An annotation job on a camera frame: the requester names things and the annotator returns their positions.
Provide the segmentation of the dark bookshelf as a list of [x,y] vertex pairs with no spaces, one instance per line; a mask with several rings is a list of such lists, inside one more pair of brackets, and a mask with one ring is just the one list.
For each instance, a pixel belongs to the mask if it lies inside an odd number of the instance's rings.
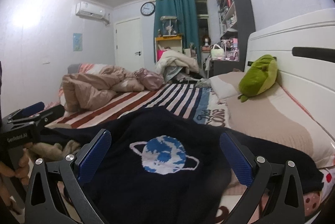
[[222,58],[210,61],[209,76],[244,71],[247,42],[255,32],[251,0],[217,0],[220,35],[217,42],[224,49]]

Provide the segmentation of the small blue wall poster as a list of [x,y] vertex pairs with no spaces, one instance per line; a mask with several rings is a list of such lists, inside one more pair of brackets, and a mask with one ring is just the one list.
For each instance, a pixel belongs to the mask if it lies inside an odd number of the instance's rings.
[[83,35],[82,33],[73,34],[73,51],[81,52],[83,50]]

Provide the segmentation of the white bed headboard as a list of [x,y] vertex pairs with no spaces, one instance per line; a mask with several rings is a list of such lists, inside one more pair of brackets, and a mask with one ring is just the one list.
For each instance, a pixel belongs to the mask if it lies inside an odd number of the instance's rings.
[[307,13],[252,33],[248,62],[264,54],[277,59],[279,83],[334,135],[334,63],[294,56],[293,48],[334,49],[334,9]]

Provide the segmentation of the white handbag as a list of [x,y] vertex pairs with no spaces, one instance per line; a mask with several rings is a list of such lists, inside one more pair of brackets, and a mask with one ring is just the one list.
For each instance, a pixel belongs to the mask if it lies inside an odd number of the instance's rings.
[[211,48],[211,59],[214,60],[224,60],[225,50],[218,44],[214,44]]

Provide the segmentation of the white door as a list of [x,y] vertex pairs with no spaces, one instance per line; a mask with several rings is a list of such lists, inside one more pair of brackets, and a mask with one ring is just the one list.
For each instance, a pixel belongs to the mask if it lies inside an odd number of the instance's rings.
[[128,71],[144,67],[143,40],[140,18],[115,24],[116,64]]

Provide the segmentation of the round wall clock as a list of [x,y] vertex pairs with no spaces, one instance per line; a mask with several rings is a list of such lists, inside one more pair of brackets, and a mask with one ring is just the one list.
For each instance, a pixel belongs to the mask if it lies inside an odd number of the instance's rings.
[[156,6],[153,2],[146,2],[141,6],[140,12],[143,16],[151,16],[155,10]]

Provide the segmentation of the striped bed blanket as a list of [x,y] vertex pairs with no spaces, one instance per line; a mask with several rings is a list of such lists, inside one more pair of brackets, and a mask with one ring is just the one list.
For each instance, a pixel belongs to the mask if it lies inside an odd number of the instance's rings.
[[139,109],[158,107],[198,124],[231,127],[228,106],[213,89],[167,84],[157,91],[120,93],[97,110],[66,113],[41,132],[40,141],[50,145],[70,140],[84,144],[113,120]]

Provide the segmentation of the shiny pink satin garment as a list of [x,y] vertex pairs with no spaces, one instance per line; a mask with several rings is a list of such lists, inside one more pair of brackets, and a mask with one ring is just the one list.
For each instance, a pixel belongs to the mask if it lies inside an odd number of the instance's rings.
[[145,68],[141,68],[134,72],[136,79],[149,91],[156,91],[161,88],[164,83],[162,75]]

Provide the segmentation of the pile of white clothes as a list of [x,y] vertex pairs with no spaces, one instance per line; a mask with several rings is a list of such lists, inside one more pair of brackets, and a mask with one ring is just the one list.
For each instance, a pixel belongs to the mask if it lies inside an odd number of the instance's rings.
[[163,74],[168,66],[186,67],[194,73],[199,72],[199,65],[194,58],[188,57],[185,54],[174,50],[167,50],[163,52],[162,56],[156,63],[156,73]]

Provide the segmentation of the brown fleece garment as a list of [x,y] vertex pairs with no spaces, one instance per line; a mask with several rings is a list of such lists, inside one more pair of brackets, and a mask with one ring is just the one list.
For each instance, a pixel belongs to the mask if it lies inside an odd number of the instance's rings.
[[70,140],[64,147],[59,143],[50,145],[48,143],[36,143],[28,148],[30,158],[35,161],[38,158],[44,158],[46,162],[60,161],[67,155],[75,155],[81,149],[81,145]]

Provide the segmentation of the navy planet sweater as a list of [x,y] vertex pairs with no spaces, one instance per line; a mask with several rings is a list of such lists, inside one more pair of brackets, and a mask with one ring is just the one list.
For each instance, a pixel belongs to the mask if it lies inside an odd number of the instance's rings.
[[255,156],[275,164],[293,161],[303,200],[324,186],[321,171],[300,150],[164,108],[131,112],[102,129],[111,133],[111,146],[82,189],[107,223],[214,223],[222,194],[233,180],[239,183],[220,148],[227,130]]

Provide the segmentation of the pink rumpled duvet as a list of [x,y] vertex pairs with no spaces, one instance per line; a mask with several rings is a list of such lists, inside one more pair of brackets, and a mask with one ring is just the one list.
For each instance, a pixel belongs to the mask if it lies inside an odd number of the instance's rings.
[[142,92],[145,87],[135,74],[123,67],[103,64],[81,64],[76,73],[62,77],[60,103],[67,112],[97,110],[117,94]]

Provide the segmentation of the green plush toy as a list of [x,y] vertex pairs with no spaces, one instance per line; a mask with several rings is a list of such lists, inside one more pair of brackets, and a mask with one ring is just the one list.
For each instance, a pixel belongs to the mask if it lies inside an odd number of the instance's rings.
[[278,75],[277,60],[270,54],[259,57],[239,82],[238,99],[246,102],[249,98],[267,91],[276,82]]

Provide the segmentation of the white air conditioner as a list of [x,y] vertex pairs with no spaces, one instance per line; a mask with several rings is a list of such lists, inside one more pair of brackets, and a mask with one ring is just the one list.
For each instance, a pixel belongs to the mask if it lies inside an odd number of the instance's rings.
[[104,19],[106,12],[105,9],[97,6],[95,4],[91,4],[85,1],[81,1],[76,5],[76,16],[81,17],[90,17],[92,19]]

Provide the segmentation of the glass display case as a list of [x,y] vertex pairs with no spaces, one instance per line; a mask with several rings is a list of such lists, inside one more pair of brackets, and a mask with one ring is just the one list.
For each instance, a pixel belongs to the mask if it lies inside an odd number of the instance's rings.
[[176,16],[161,16],[161,32],[164,37],[177,36],[177,20]]

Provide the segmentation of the beige pillow near headboard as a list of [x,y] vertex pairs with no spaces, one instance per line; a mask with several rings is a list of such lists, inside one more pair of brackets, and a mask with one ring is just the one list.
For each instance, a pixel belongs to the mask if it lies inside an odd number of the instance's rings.
[[246,102],[234,96],[225,103],[231,129],[300,150],[317,168],[334,166],[334,140],[278,84]]

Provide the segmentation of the yellow white cabinet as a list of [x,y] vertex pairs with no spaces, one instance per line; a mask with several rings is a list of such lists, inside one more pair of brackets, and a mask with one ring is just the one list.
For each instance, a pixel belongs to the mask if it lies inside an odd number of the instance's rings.
[[174,50],[176,52],[183,52],[183,38],[178,36],[163,36],[155,37],[155,63],[157,63],[165,50]]

